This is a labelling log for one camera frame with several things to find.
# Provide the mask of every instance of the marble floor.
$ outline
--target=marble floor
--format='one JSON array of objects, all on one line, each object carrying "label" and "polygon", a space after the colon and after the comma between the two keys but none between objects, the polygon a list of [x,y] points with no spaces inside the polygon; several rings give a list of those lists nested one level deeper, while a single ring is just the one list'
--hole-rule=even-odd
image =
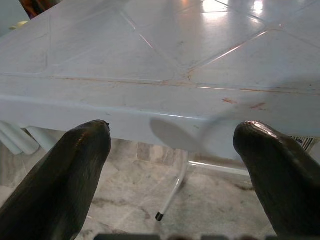
[{"label": "marble floor", "polygon": [[[51,132],[60,138],[63,132]],[[0,147],[0,205],[44,156],[13,156]],[[86,222],[76,240],[99,233],[229,238],[274,235],[247,177],[189,167],[186,181],[161,222],[155,215],[172,190],[181,164],[179,150],[113,139]],[[198,161],[215,161],[193,155]]]}]

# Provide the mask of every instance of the table top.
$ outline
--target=table top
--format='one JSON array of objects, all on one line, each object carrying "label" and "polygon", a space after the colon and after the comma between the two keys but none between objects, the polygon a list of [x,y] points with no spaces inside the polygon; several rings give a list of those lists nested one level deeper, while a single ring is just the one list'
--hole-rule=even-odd
[{"label": "table top", "polygon": [[235,158],[258,120],[320,137],[320,1],[64,0],[0,38],[0,119]]}]

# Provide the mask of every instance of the black rubber foot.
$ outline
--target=black rubber foot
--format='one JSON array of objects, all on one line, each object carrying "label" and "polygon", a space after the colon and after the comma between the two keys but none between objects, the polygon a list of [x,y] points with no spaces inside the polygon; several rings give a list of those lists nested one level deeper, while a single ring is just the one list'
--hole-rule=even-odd
[{"label": "black rubber foot", "polygon": [[156,216],[155,216],[155,219],[156,219],[158,222],[160,222],[163,217],[164,217],[164,215],[161,214],[160,212],[158,212],[158,213],[156,214]]}]

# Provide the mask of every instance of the red stain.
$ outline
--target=red stain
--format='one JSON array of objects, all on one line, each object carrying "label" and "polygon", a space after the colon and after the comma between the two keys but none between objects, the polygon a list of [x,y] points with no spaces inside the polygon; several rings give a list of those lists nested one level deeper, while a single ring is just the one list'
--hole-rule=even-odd
[{"label": "red stain", "polygon": [[228,103],[228,104],[237,104],[236,101],[233,101],[233,100],[231,100],[231,99],[229,99],[229,98],[224,98],[224,99],[222,99],[222,101],[224,101],[224,102],[226,102],[226,103]]},{"label": "red stain", "polygon": [[251,109],[257,109],[257,108],[262,107],[262,106],[265,105],[265,104],[266,104],[265,102],[261,102],[261,103],[259,103],[259,104],[257,104],[257,105],[254,105],[254,106],[250,107],[250,108],[251,108]]}]

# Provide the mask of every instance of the tiled floor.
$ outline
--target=tiled floor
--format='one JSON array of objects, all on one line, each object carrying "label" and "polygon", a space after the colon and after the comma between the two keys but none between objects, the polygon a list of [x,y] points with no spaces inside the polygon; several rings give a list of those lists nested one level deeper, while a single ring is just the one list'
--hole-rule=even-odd
[{"label": "tiled floor", "polygon": [[[4,146],[0,150],[2,204],[45,153],[40,149],[32,156],[13,157]],[[156,233],[163,239],[174,234],[193,239],[204,234],[261,239],[274,234],[247,178],[191,167],[167,214],[157,222],[155,215],[172,190],[180,161],[179,150],[114,139],[77,240],[92,240],[98,233]]]}]

